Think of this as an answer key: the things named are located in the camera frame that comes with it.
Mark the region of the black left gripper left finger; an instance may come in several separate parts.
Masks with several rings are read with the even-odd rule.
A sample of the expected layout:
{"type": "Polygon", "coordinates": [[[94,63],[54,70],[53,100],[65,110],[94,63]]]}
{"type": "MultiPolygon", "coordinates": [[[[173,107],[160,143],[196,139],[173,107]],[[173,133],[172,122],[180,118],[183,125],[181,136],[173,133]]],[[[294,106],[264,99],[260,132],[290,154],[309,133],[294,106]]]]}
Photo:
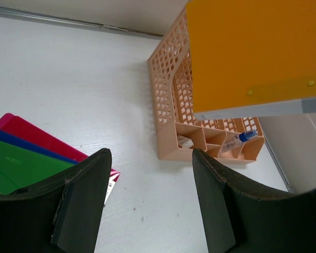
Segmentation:
{"type": "Polygon", "coordinates": [[[38,183],[0,194],[0,252],[93,252],[112,155],[100,149],[38,183]]]}

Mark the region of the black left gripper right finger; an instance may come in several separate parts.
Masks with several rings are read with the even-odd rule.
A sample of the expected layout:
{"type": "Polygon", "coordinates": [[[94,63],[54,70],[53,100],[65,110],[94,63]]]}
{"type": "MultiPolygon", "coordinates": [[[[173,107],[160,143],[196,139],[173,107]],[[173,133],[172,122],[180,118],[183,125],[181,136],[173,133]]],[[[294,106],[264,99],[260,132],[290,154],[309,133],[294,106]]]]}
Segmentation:
{"type": "Polygon", "coordinates": [[[316,252],[316,189],[268,187],[201,149],[192,166],[209,252],[316,252]]]}

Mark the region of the green clip file folder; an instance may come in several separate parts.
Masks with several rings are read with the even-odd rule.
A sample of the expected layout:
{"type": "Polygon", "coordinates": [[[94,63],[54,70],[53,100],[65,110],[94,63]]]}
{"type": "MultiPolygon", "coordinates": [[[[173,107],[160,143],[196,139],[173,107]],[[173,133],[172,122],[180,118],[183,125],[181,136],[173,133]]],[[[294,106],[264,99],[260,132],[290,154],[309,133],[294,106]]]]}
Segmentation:
{"type": "Polygon", "coordinates": [[[69,162],[0,141],[0,194],[10,194],[71,166],[69,162]]]}

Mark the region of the blue capped pen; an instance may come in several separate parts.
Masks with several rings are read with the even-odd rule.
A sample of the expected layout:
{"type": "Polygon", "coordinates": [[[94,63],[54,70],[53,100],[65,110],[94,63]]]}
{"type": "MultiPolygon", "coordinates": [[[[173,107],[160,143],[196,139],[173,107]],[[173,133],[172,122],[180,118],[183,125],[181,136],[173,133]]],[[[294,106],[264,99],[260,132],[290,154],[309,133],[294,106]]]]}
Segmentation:
{"type": "Polygon", "coordinates": [[[245,142],[255,138],[258,135],[258,130],[253,129],[247,132],[243,132],[240,134],[236,134],[226,141],[224,141],[219,153],[218,157],[223,156],[228,151],[231,151],[237,147],[244,145],[245,142]]]}

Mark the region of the white grey eraser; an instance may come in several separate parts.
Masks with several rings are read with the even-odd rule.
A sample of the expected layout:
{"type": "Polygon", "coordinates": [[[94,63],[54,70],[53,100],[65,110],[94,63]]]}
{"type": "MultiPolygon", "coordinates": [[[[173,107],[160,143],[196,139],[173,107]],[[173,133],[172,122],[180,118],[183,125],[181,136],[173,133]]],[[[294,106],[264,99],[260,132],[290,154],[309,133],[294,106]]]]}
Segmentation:
{"type": "Polygon", "coordinates": [[[177,135],[177,144],[179,148],[190,149],[194,146],[192,139],[177,135]]]}

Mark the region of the peach plastic desk organizer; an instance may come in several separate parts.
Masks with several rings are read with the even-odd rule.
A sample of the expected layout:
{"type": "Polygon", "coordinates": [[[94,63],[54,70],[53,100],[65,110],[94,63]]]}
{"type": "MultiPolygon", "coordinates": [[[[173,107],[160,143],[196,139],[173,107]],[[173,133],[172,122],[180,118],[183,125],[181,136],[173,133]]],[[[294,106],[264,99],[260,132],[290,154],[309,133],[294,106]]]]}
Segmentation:
{"type": "Polygon", "coordinates": [[[199,148],[222,163],[256,161],[265,143],[258,118],[198,121],[193,116],[192,63],[185,9],[148,59],[148,66],[159,159],[191,161],[193,149],[199,148]],[[258,136],[218,157],[224,141],[253,129],[258,130],[258,136]],[[177,135],[192,139],[194,146],[179,148],[177,135]]]}

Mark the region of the orange folder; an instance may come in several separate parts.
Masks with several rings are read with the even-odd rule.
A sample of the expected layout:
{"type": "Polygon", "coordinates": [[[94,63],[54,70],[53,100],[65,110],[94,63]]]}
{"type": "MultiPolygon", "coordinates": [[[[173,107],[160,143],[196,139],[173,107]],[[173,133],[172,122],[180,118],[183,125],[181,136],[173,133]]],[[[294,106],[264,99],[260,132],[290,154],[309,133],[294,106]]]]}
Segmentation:
{"type": "Polygon", "coordinates": [[[199,120],[316,113],[316,1],[186,5],[199,120]]]}

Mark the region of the blue folder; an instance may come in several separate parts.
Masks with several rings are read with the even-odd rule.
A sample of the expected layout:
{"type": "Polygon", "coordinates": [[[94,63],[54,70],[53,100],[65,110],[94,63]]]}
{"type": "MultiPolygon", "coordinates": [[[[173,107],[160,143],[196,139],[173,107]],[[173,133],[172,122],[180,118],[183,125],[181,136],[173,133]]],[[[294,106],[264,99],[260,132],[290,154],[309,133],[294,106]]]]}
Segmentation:
{"type": "Polygon", "coordinates": [[[40,146],[37,146],[33,143],[30,143],[28,141],[25,141],[23,139],[15,137],[15,136],[8,134],[6,132],[3,132],[1,130],[0,130],[0,141],[14,145],[14,146],[19,147],[19,148],[23,148],[26,150],[36,152],[36,153],[39,153],[42,155],[46,155],[46,156],[51,157],[51,158],[56,158],[56,159],[59,159],[59,160],[65,161],[65,162],[69,162],[71,164],[78,164],[78,162],[76,162],[74,160],[66,158],[62,155],[59,155],[55,152],[52,152],[50,150],[47,150],[47,149],[42,148],[40,146]]]}

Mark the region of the red folder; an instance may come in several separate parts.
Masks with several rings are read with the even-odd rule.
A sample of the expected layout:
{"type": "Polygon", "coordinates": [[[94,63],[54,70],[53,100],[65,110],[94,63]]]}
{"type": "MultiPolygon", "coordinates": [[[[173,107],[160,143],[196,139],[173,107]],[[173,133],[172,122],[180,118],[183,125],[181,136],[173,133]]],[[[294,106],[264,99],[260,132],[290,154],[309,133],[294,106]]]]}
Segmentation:
{"type": "Polygon", "coordinates": [[[78,163],[88,158],[81,151],[11,113],[6,113],[0,118],[0,130],[78,163]]]}

